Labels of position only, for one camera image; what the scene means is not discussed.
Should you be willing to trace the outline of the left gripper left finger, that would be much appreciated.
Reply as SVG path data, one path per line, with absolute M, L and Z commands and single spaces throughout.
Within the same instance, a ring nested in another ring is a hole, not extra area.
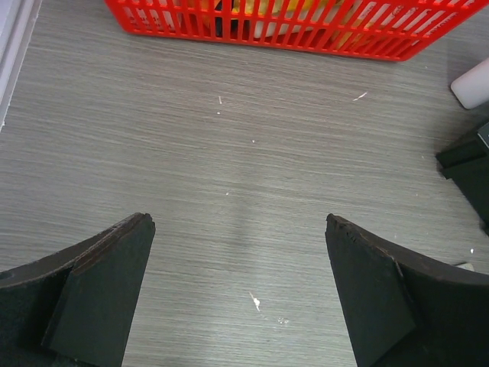
M 1 273 L 3 366 L 120 366 L 156 227 L 135 213 Z

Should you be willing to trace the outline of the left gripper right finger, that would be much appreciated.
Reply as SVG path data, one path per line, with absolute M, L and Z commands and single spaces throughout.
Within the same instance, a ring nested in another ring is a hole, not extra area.
M 486 366 L 488 276 L 382 239 L 340 216 L 325 242 L 359 366 Z

